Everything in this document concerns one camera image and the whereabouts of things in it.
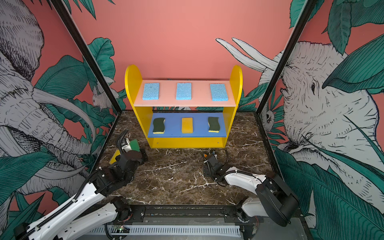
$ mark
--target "jungle mural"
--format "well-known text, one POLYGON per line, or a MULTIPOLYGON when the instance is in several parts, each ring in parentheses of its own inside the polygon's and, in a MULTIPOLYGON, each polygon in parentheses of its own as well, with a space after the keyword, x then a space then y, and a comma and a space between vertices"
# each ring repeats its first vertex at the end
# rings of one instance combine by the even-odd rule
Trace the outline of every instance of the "jungle mural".
MULTIPOLYGON (((48 213, 39 210, 45 207, 41 204, 45 194, 59 205, 78 190, 116 117, 85 61, 65 55, 46 69, 37 83, 31 83, 45 38, 27 2, 0 1, 1 240, 12 239, 18 224, 31 223, 48 213), (93 99, 80 101, 77 96, 88 85, 93 99), (64 127, 68 121, 80 123, 81 139, 64 127), (42 195, 31 202, 38 193, 42 195)), ((80 2, 87 8, 90 1, 80 2)), ((111 41, 97 38, 89 48, 111 83, 115 74, 111 41)), ((124 97, 122 92, 114 95, 124 97)))
MULTIPOLYGON (((262 110, 263 126, 314 239, 384 239, 384 153, 376 137, 382 103, 374 100, 384 88, 384 34, 345 53, 352 28, 384 24, 384 1, 328 2, 323 34, 331 44, 296 44, 262 110)), ((291 26, 304 3, 292 1, 291 26)), ((217 41, 263 73, 258 88, 271 80, 281 53, 271 60, 233 38, 249 58, 217 41)))

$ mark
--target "tusk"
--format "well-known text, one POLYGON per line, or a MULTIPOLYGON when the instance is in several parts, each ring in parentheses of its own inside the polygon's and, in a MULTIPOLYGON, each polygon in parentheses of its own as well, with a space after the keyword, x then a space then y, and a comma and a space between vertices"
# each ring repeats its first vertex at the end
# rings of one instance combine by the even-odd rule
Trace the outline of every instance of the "tusk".
POLYGON ((32 98, 38 103, 53 104, 55 106, 68 109, 76 113, 77 115, 79 115, 88 123, 89 127, 91 128, 92 138, 93 138, 92 142, 94 142, 95 136, 96 136, 95 127, 93 126, 93 123, 89 118, 89 116, 83 110, 81 110, 78 106, 68 102, 63 98, 44 92, 43 90, 40 90, 38 88, 33 89, 32 98))
POLYGON ((241 62, 245 66, 252 68, 256 71, 259 71, 259 72, 263 72, 265 70, 266 67, 264 65, 262 65, 261 63, 245 56, 244 54, 242 54, 239 50, 237 50, 234 46, 232 46, 228 42, 226 42, 220 38, 217 38, 216 41, 218 43, 220 43, 221 45, 223 45, 232 54, 232 56, 234 56, 239 62, 241 62))
POLYGON ((253 59, 255 59, 256 61, 258 61, 269 69, 276 70, 278 62, 273 61, 268 57, 262 55, 258 50, 256 50, 251 45, 247 44, 246 42, 240 39, 232 38, 232 40, 253 59))
POLYGON ((48 180, 58 180, 58 179, 65 179, 68 177, 73 177, 76 174, 80 173, 85 166, 82 166, 81 168, 72 170, 72 171, 60 171, 56 169, 52 169, 50 167, 44 166, 42 169, 37 171, 35 173, 36 177, 48 179, 48 180))
POLYGON ((0 126, 0 148, 3 149, 9 156, 18 157, 27 152, 20 147, 19 143, 13 137, 11 131, 6 126, 0 126))

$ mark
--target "marble surface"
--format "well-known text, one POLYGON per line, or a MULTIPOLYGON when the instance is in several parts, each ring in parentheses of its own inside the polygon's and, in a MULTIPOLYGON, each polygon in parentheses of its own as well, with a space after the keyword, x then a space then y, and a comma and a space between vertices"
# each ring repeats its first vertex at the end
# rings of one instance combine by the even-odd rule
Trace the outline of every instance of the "marble surface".
MULTIPOLYGON (((148 161, 138 167, 131 183, 103 202, 123 196, 131 204, 230 205, 246 196, 255 197, 242 188, 221 187, 203 176, 203 158, 199 151, 208 149, 151 149, 133 111, 122 113, 98 167, 109 165, 117 149, 116 139, 126 128, 129 139, 137 139, 140 147, 145 148, 148 161)), ((272 171, 253 113, 236 114, 226 149, 229 164, 240 170, 255 174, 272 171)), ((219 152, 218 160, 225 162, 224 151, 219 152)))

